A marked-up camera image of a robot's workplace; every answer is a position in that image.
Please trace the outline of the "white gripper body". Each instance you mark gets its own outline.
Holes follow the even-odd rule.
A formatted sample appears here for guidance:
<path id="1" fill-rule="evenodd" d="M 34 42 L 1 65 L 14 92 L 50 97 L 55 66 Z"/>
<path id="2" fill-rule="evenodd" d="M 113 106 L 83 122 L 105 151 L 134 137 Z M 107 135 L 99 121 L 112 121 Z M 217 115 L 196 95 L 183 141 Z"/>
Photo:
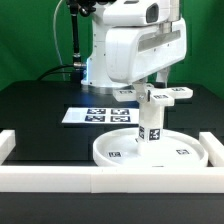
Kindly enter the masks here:
<path id="1" fill-rule="evenodd" d="M 132 84 L 185 58 L 185 20 L 173 22 L 169 33 L 162 33 L 157 25 L 111 28 L 106 34 L 105 51 L 109 78 Z"/>

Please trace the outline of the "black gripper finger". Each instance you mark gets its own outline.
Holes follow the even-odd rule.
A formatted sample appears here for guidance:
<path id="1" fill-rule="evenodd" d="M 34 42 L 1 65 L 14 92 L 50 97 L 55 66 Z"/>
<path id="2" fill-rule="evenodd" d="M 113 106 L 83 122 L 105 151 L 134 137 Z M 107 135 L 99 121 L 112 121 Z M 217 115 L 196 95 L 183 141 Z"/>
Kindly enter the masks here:
<path id="1" fill-rule="evenodd" d="M 138 102 L 146 102 L 148 98 L 147 83 L 144 79 L 140 79 L 133 83 L 133 87 L 136 91 L 136 100 Z"/>
<path id="2" fill-rule="evenodd" d="M 170 70 L 171 70 L 171 67 L 168 66 L 157 72 L 156 82 L 160 83 L 163 88 L 166 88 L 168 85 Z"/>

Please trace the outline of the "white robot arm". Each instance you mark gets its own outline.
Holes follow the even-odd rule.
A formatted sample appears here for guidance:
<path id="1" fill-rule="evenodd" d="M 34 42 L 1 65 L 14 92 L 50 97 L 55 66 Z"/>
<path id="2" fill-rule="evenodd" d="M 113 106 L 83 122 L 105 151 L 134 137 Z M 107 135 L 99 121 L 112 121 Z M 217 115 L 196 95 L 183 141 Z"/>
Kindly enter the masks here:
<path id="1" fill-rule="evenodd" d="M 169 67 L 185 58 L 180 0 L 104 0 L 95 8 L 82 86 L 118 101 L 146 100 L 148 76 L 166 84 Z"/>

